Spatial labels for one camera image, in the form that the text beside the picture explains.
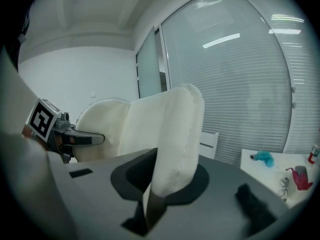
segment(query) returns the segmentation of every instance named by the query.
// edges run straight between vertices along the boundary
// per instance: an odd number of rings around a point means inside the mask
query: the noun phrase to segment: tabletop
[[[271,155],[274,158],[274,167],[269,168],[261,160],[254,161],[250,158],[250,155],[257,154],[257,150],[242,149],[240,169],[255,178],[257,181],[265,185],[268,189],[279,195],[281,190],[280,181],[284,178],[289,178],[291,171],[287,168],[295,168],[296,166],[305,166],[308,174],[309,182],[315,182],[319,174],[319,169],[315,165],[309,166],[307,159],[309,154],[287,154],[287,153],[274,153]],[[308,193],[311,194],[314,186],[312,186]],[[302,202],[305,198],[298,200],[286,200],[288,207],[293,207],[296,204]]]

